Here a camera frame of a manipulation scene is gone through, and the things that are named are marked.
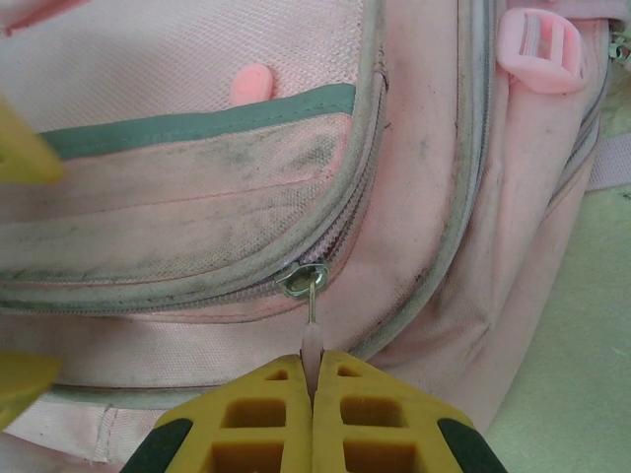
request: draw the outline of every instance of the zipper pull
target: zipper pull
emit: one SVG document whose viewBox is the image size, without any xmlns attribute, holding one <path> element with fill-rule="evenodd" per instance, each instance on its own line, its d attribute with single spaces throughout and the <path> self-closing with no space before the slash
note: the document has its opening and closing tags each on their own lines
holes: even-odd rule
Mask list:
<svg viewBox="0 0 631 473">
<path fill-rule="evenodd" d="M 307 393 L 314 405 L 317 391 L 319 369 L 324 356 L 324 340 L 322 330 L 316 322 L 316 278 L 313 274 L 309 289 L 309 321 L 303 333 L 303 344 L 300 349 L 300 359 L 303 362 L 303 371 L 307 382 Z"/>
<path fill-rule="evenodd" d="M 277 280 L 277 284 L 285 296 L 298 300 L 309 297 L 309 319 L 303 333 L 300 358 L 303 363 L 307 393 L 312 400 L 312 406 L 317 391 L 322 356 L 324 355 L 322 331 L 316 322 L 316 294 L 318 290 L 326 286 L 327 280 L 328 265 L 326 263 L 304 265 L 294 263 Z"/>
<path fill-rule="evenodd" d="M 613 62 L 629 70 L 631 68 L 631 34 L 613 32 L 611 39 L 609 57 L 613 59 Z"/>
</svg>

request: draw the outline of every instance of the pink strap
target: pink strap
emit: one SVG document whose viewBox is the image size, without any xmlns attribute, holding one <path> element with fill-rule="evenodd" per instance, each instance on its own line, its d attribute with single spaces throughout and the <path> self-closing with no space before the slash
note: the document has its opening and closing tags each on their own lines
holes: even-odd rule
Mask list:
<svg viewBox="0 0 631 473">
<path fill-rule="evenodd" d="M 601 141 L 588 190 L 631 184 L 631 133 Z"/>
<path fill-rule="evenodd" d="M 629 19 L 626 0 L 508 0 L 508 7 L 542 8 L 573 19 Z"/>
</svg>

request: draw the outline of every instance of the black rubber pad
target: black rubber pad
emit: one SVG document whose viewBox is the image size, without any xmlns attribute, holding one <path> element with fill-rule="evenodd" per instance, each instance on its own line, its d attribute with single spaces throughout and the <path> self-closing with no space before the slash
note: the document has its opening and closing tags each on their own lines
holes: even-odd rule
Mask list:
<svg viewBox="0 0 631 473">
<path fill-rule="evenodd" d="M 193 423 L 177 419 L 151 431 L 120 473 L 165 473 Z"/>
<path fill-rule="evenodd" d="M 438 427 L 462 473 L 508 473 L 477 430 L 454 419 L 441 419 Z"/>
</svg>

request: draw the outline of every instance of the green floor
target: green floor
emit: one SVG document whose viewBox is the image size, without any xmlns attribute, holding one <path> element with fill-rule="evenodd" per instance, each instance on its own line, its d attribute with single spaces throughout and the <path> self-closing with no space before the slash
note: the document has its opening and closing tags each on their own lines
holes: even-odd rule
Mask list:
<svg viewBox="0 0 631 473">
<path fill-rule="evenodd" d="M 605 134 L 631 133 L 616 67 Z M 631 185 L 586 195 L 525 362 L 487 439 L 509 473 L 631 472 Z"/>
</svg>

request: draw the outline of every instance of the pink backpack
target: pink backpack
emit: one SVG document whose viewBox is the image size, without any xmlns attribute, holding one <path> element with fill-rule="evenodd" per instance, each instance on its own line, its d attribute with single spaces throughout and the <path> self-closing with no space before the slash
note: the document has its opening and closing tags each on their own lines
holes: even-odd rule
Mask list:
<svg viewBox="0 0 631 473">
<path fill-rule="evenodd" d="M 164 410 L 299 350 L 311 277 L 326 348 L 486 429 L 625 0 L 42 3 L 0 0 L 0 93 L 67 175 L 0 185 L 0 347 L 63 370 L 1 471 L 119 471 Z"/>
</svg>

